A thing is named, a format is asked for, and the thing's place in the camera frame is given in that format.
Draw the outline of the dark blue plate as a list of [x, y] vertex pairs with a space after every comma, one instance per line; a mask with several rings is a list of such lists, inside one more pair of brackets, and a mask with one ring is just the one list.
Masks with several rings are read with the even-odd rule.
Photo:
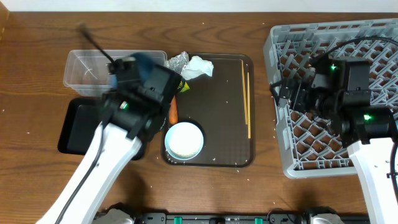
[[129, 81], [129, 82], [117, 82], [115, 79], [114, 75], [110, 75], [110, 81], [109, 84], [112, 86], [114, 89], [130, 89], [135, 86], [139, 86], [143, 84], [146, 80], [149, 79], [150, 74], [152, 73], [154, 67], [155, 67], [155, 62], [153, 61], [152, 58], [150, 58], [148, 55], [144, 53], [134, 53], [131, 55], [128, 55], [127, 57], [123, 58], [128, 58], [132, 57], [136, 61], [137, 65], [137, 75], [136, 79]]

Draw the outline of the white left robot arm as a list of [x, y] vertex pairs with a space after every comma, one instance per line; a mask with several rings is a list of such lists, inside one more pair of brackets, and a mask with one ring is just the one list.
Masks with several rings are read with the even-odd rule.
[[103, 94], [101, 121], [68, 184], [39, 223], [91, 223], [115, 180], [163, 127], [182, 77], [143, 55], [107, 65], [116, 81]]

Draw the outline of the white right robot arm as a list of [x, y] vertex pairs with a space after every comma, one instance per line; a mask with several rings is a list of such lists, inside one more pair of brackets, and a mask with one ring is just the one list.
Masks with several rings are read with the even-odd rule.
[[358, 174], [371, 223], [397, 223], [397, 121], [387, 106], [371, 105], [370, 63], [359, 57], [312, 63], [311, 82], [271, 84], [278, 106], [330, 120]]

